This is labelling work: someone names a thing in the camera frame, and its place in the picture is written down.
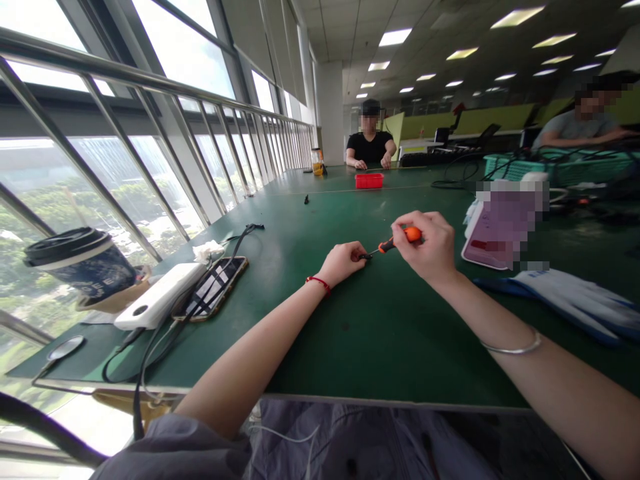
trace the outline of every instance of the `tissue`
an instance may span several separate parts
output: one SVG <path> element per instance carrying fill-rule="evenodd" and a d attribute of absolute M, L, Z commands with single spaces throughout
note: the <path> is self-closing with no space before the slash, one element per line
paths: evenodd
<path fill-rule="evenodd" d="M 215 240 L 211 240 L 193 248 L 193 254 L 195 255 L 193 261 L 207 265 L 212 255 L 220 254 L 224 251 L 225 248 L 222 245 Z"/>

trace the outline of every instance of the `black cup lid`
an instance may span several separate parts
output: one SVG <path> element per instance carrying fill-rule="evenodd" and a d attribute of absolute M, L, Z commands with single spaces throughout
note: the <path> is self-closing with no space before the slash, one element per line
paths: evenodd
<path fill-rule="evenodd" d="M 25 248 L 25 264 L 38 267 L 65 260 L 94 249 L 109 241 L 111 236 L 91 227 L 82 227 L 40 240 Z"/>

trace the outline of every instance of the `floor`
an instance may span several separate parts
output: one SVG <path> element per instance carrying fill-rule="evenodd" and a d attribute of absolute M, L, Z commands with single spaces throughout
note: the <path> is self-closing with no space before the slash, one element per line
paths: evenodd
<path fill-rule="evenodd" d="M 105 455 L 114 455 L 122 450 L 133 434 L 130 415 L 102 405 L 84 395 L 72 398 L 50 416 Z M 41 437 L 13 426 L 4 427 L 0 431 L 0 440 L 51 445 Z M 84 467 L 0 461 L 0 479 L 2 480 L 86 480 L 92 472 L 91 469 Z"/>

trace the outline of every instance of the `black t-shirt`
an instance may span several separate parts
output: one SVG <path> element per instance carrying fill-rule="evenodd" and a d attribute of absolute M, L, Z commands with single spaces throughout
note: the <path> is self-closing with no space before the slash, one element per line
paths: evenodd
<path fill-rule="evenodd" d="M 354 133 L 349 137 L 347 142 L 347 148 L 355 150 L 355 159 L 364 160 L 367 164 L 367 168 L 371 168 L 371 165 L 379 166 L 382 157 L 385 156 L 387 149 L 385 144 L 393 140 L 393 137 L 388 132 L 376 132 L 375 137 L 371 141 L 367 141 L 362 132 Z"/>

